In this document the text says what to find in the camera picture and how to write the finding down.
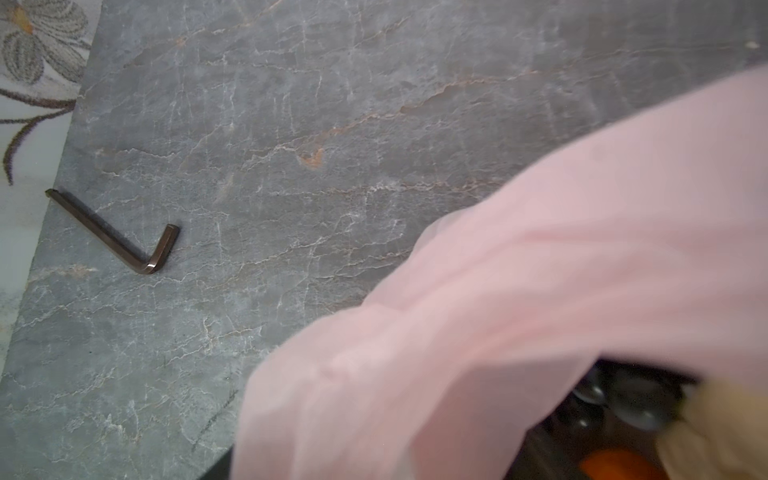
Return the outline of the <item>pink plastic bag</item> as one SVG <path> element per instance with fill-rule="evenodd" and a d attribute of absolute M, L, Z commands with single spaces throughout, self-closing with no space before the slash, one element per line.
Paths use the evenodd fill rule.
<path fill-rule="evenodd" d="M 541 159 L 272 352 L 235 479 L 500 479 L 599 358 L 767 385 L 767 70 Z"/>

